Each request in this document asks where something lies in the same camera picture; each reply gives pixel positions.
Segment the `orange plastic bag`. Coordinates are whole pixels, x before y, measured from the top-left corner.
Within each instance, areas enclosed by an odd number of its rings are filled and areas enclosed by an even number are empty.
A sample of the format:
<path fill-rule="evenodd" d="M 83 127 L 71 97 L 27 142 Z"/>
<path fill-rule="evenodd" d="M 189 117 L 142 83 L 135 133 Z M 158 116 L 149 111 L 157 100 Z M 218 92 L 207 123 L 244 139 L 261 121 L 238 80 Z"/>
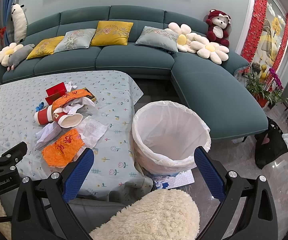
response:
<path fill-rule="evenodd" d="M 84 89 L 77 89 L 77 90 L 68 92 L 67 94 L 64 94 L 63 96 L 61 96 L 60 98 L 58 98 L 56 101 L 53 102 L 52 110 L 54 111 L 55 109 L 62 107 L 63 105 L 72 101 L 73 99 L 78 99 L 87 95 L 88 95 L 88 92 L 85 91 Z"/>
<path fill-rule="evenodd" d="M 84 146 L 77 129 L 71 129 L 54 143 L 46 146 L 41 154 L 50 167 L 62 168 L 72 162 L 78 151 Z"/>

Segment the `white paper tissue sheet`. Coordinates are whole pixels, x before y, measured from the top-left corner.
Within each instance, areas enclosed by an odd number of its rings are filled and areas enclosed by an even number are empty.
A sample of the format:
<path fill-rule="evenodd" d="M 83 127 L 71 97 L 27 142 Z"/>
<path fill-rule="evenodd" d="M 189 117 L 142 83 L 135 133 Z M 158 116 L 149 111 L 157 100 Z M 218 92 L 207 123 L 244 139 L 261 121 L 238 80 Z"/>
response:
<path fill-rule="evenodd" d="M 107 126 L 92 119 L 90 116 L 86 117 L 79 125 L 75 127 L 84 142 L 84 146 L 94 148 L 97 142 L 107 131 Z"/>

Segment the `red white paper cup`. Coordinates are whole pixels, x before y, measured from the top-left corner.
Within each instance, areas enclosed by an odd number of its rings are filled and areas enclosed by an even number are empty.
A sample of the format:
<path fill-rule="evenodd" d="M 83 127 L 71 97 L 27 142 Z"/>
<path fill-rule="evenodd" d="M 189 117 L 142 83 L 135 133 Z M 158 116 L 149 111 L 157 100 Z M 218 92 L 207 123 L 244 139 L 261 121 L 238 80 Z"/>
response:
<path fill-rule="evenodd" d="M 75 113 L 68 115 L 65 112 L 53 113 L 53 118 L 57 124 L 62 128 L 72 128 L 80 124 L 83 120 L 83 115 Z"/>
<path fill-rule="evenodd" d="M 34 120 L 38 125 L 47 125 L 53 122 L 52 106 L 48 106 L 34 114 Z"/>

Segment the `blue strap scrap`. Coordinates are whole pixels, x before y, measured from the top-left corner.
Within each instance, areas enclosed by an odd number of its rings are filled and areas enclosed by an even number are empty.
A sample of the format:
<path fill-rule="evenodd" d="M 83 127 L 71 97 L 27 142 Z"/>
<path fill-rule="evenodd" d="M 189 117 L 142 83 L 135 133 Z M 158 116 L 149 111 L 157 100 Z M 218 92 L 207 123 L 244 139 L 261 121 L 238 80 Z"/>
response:
<path fill-rule="evenodd" d="M 36 107 L 36 112 L 41 111 L 42 109 L 44 109 L 44 102 L 41 102 L 37 107 Z"/>

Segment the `red white paper cup front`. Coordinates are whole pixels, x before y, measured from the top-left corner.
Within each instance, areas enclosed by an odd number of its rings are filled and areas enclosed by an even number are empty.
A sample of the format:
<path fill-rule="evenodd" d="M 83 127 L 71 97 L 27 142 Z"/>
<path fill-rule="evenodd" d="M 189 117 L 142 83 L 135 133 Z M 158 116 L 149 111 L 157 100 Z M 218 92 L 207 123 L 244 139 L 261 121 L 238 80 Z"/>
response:
<path fill-rule="evenodd" d="M 83 120 L 83 115 L 75 113 L 68 115 L 65 112 L 53 113 L 53 118 L 57 124 L 62 128 L 72 128 L 80 124 Z"/>

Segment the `red gift box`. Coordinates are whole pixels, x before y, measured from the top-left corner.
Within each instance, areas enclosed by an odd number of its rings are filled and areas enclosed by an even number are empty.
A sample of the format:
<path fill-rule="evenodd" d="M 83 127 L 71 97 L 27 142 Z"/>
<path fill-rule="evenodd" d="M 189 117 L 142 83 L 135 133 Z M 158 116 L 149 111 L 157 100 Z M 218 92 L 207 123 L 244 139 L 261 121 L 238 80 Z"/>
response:
<path fill-rule="evenodd" d="M 52 105 L 54 101 L 66 94 L 67 90 L 65 83 L 58 83 L 46 90 L 47 97 L 45 98 L 48 105 Z"/>

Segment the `gold black cigarette box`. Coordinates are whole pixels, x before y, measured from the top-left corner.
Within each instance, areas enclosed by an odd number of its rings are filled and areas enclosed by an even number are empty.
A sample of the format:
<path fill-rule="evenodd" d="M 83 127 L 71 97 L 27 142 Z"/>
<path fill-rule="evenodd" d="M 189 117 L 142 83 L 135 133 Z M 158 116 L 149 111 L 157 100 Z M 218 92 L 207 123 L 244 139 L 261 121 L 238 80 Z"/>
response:
<path fill-rule="evenodd" d="M 94 96 L 94 94 L 92 94 L 86 87 L 83 89 L 88 92 L 88 95 L 86 97 L 89 98 L 92 102 L 95 102 L 96 97 Z"/>

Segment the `white lined trash bin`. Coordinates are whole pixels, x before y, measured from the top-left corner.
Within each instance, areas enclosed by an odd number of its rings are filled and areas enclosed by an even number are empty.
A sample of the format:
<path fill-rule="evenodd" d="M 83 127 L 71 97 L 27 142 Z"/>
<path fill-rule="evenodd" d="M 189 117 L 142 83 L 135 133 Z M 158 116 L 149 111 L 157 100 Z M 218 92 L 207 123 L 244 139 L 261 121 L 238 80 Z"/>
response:
<path fill-rule="evenodd" d="M 211 148 L 210 128 L 194 111 L 172 101 L 150 102 L 133 117 L 135 159 L 154 176 L 196 167 L 194 151 Z"/>

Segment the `cream fluffy stool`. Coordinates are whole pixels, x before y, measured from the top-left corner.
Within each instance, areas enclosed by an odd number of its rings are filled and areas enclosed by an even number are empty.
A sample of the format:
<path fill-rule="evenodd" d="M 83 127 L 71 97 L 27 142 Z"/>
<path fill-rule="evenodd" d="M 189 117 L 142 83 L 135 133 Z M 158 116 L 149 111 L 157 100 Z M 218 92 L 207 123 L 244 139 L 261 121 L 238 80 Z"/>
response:
<path fill-rule="evenodd" d="M 116 213 L 90 232 L 92 239 L 196 239 L 200 213 L 192 197 L 159 189 Z"/>

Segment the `black bag on floor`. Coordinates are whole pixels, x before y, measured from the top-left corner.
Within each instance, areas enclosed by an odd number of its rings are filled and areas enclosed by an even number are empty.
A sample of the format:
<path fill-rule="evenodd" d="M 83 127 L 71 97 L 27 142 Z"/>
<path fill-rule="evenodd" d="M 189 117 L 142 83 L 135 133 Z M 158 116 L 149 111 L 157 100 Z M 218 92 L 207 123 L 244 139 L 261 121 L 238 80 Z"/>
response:
<path fill-rule="evenodd" d="M 282 130 L 274 120 L 269 117 L 267 120 L 267 130 L 254 136 L 256 139 L 254 159 L 257 167 L 261 170 L 288 152 L 288 147 L 282 137 Z"/>

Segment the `teal sectional sofa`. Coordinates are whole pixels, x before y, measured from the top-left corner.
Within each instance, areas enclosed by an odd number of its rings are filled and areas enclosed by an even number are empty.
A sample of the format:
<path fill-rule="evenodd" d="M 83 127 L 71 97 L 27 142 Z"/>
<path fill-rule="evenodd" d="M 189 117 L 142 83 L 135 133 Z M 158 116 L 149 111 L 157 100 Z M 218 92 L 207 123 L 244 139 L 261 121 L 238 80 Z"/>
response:
<path fill-rule="evenodd" d="M 235 52 L 220 65 L 191 53 L 168 53 L 136 44 L 144 27 L 164 29 L 171 22 L 187 24 L 205 34 L 207 24 L 176 12 L 133 5 L 96 6 L 58 12 L 28 25 L 24 44 L 63 36 L 76 29 L 96 28 L 100 21 L 133 24 L 128 44 L 90 47 L 55 53 L 22 62 L 14 72 L 0 65 L 0 82 L 83 70 L 119 70 L 136 79 L 171 79 L 181 102 L 209 126 L 212 139 L 258 134 L 268 120 L 256 99 L 235 74 L 249 62 Z"/>

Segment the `white daisy pillow left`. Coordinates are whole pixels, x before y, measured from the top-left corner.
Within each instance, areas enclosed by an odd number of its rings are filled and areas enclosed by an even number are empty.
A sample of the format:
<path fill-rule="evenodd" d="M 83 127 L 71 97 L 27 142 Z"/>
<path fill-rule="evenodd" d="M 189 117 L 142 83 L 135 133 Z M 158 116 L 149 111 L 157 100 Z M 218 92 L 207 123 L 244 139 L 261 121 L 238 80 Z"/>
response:
<path fill-rule="evenodd" d="M 23 48 L 23 46 L 23 44 L 16 44 L 15 42 L 12 42 L 9 46 L 2 48 L 0 51 L 0 64 L 3 67 L 7 67 L 9 57 L 17 50 Z"/>

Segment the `white daisy pillow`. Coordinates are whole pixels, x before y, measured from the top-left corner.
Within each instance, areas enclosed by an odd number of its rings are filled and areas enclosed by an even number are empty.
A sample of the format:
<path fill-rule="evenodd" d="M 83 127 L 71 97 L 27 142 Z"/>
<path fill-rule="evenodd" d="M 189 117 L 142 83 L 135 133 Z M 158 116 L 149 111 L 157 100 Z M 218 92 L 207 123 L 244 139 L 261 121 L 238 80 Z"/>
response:
<path fill-rule="evenodd" d="M 196 35 L 190 43 L 190 48 L 196 51 L 196 54 L 203 58 L 209 59 L 215 64 L 222 64 L 228 60 L 229 49 L 216 42 L 210 42 L 207 37 Z"/>
<path fill-rule="evenodd" d="M 190 43 L 195 40 L 196 36 L 196 33 L 192 32 L 190 26 L 186 24 L 182 24 L 181 26 L 179 26 L 177 23 L 171 22 L 169 23 L 166 30 L 171 30 L 177 33 L 178 38 L 176 44 L 178 51 L 183 53 L 196 54 L 196 50 L 190 47 Z"/>
<path fill-rule="evenodd" d="M 15 42 L 12 42 L 9 46 L 2 48 L 0 51 L 0 64 L 3 67 L 7 67 L 9 57 L 17 50 L 23 48 L 23 46 L 23 44 L 16 44 Z"/>

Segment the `grey plush toy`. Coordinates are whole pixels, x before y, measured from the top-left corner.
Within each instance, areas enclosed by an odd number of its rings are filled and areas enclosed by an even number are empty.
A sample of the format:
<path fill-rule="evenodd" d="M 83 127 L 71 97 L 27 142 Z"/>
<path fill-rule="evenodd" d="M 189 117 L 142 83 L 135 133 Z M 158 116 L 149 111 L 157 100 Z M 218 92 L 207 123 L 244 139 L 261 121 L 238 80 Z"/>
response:
<path fill-rule="evenodd" d="M 14 70 L 15 67 L 24 59 L 28 57 L 30 52 L 34 49 L 34 44 L 28 44 L 18 49 L 16 52 L 10 55 L 8 59 L 7 71 Z"/>

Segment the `potted orchid plants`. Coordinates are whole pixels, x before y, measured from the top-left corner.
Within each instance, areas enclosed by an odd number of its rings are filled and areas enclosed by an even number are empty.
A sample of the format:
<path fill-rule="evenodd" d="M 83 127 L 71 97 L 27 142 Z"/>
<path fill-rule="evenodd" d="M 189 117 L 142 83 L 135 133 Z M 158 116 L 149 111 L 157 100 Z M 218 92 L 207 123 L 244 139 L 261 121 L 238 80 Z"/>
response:
<path fill-rule="evenodd" d="M 277 72 L 266 64 L 258 62 L 251 64 L 246 73 L 246 88 L 259 103 L 261 108 L 272 108 L 278 102 L 288 102 L 288 98 L 282 96 L 284 87 Z"/>

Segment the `yellow cushion left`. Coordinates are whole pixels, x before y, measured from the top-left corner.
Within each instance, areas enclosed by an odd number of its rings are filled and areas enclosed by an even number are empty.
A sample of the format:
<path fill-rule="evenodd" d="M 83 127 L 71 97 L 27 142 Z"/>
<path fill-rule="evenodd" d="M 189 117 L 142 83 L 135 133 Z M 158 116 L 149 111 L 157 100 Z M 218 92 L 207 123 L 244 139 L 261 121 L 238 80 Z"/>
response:
<path fill-rule="evenodd" d="M 63 40 L 64 36 L 57 36 L 53 38 L 47 38 L 40 41 L 34 49 L 27 56 L 27 60 L 38 57 L 45 57 L 52 55 L 55 51 L 56 46 Z"/>

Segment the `yellow cushion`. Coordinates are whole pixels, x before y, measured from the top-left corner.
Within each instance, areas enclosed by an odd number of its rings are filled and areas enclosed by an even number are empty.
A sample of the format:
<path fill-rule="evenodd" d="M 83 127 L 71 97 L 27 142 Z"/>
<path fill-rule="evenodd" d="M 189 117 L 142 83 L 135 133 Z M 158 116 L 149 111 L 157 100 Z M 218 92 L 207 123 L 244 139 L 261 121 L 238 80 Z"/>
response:
<path fill-rule="evenodd" d="M 27 60 L 38 57 L 45 57 L 52 55 L 55 51 L 56 46 L 63 40 L 64 36 L 57 36 L 53 38 L 47 38 L 40 41 L 34 49 L 27 56 Z"/>
<path fill-rule="evenodd" d="M 126 46 L 133 22 L 99 21 L 90 45 L 95 47 Z"/>

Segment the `white daisy pillow right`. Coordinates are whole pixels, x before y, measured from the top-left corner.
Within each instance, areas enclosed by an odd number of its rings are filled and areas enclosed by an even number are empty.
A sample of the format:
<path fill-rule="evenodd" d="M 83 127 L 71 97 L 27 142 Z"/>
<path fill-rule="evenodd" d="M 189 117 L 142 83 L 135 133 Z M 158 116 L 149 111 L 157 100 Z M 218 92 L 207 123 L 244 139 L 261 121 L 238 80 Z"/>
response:
<path fill-rule="evenodd" d="M 215 64 L 222 64 L 228 60 L 229 49 L 216 42 L 210 42 L 207 37 L 196 35 L 190 43 L 190 48 L 196 51 L 196 54 L 203 58 L 209 59 Z"/>

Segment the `white long plush toy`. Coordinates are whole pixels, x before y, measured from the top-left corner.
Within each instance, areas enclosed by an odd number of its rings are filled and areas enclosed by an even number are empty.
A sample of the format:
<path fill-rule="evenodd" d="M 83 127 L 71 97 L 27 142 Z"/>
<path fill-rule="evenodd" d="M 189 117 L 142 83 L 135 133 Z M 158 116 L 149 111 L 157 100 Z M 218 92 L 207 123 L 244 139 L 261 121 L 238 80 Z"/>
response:
<path fill-rule="evenodd" d="M 26 38 L 27 19 L 23 10 L 24 5 L 12 4 L 11 21 L 14 26 L 14 41 L 22 42 Z"/>

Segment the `light blue cushion left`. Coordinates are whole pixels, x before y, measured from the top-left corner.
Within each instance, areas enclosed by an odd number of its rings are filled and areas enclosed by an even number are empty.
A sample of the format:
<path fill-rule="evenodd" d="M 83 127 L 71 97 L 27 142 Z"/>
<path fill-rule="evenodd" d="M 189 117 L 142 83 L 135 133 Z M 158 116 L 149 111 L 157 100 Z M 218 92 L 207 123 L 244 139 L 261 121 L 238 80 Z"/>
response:
<path fill-rule="evenodd" d="M 64 38 L 56 46 L 54 53 L 62 51 L 87 49 L 94 37 L 96 29 L 78 29 L 68 31 Z"/>

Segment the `light blue cushion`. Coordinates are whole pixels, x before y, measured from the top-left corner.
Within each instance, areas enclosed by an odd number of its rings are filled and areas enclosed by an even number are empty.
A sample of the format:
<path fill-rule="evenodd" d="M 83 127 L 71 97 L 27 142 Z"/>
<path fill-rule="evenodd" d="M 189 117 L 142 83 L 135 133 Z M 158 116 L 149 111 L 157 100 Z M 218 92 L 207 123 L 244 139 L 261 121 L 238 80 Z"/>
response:
<path fill-rule="evenodd" d="M 54 53 L 62 51 L 87 49 L 94 37 L 96 29 L 78 29 L 68 31 L 64 38 L 56 46 Z"/>
<path fill-rule="evenodd" d="M 172 53 L 177 53 L 178 37 L 179 35 L 172 30 L 145 26 L 135 43 L 137 45 L 160 48 Z"/>

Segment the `white daisy pillow centre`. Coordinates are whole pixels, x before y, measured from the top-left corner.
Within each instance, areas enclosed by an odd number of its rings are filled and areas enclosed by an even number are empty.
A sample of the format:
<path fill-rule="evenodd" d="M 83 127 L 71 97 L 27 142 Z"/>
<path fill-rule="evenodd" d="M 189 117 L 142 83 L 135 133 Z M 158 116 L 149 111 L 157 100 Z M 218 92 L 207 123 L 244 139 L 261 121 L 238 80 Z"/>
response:
<path fill-rule="evenodd" d="M 181 26 L 179 26 L 177 23 L 171 22 L 169 23 L 166 30 L 171 30 L 177 33 L 178 38 L 176 44 L 178 51 L 183 53 L 196 54 L 196 50 L 190 47 L 190 43 L 195 40 L 196 36 L 196 33 L 192 32 L 190 26 L 186 24 L 182 24 Z"/>

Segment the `light blue cushion right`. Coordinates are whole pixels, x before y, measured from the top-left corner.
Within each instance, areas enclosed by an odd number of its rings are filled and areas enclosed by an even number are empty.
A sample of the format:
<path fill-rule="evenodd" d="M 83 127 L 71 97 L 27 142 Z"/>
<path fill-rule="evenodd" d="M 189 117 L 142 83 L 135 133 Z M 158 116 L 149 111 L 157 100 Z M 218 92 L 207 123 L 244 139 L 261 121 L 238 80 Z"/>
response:
<path fill-rule="evenodd" d="M 179 35 L 172 30 L 145 26 L 135 43 L 137 45 L 160 48 L 172 53 L 177 53 L 178 37 Z"/>

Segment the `yellow cushion centre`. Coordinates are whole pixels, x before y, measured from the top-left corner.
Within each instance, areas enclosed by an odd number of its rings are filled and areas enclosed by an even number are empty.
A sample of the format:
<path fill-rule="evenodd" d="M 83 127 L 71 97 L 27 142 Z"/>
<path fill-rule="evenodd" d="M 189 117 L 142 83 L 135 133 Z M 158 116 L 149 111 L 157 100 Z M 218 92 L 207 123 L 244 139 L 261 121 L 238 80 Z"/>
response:
<path fill-rule="evenodd" d="M 126 46 L 133 22 L 99 21 L 90 45 L 95 47 Z"/>

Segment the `red white plush bear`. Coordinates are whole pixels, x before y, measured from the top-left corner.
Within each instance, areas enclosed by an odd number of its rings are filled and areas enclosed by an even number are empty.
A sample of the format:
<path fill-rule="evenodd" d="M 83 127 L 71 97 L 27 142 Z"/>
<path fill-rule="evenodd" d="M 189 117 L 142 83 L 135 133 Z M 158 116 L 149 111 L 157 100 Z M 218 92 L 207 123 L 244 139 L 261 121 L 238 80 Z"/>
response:
<path fill-rule="evenodd" d="M 230 16 L 223 11 L 212 9 L 209 11 L 206 23 L 208 24 L 206 34 L 208 40 L 229 47 L 227 29 L 231 24 Z"/>

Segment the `red gold wall screen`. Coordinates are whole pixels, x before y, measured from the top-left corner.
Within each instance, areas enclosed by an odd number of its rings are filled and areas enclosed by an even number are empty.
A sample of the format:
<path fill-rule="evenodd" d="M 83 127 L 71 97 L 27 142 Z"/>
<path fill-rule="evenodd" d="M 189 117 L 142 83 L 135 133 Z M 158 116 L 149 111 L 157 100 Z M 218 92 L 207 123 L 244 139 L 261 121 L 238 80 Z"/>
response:
<path fill-rule="evenodd" d="M 274 0 L 250 0 L 246 37 L 240 55 L 278 70 L 288 46 L 288 14 Z"/>

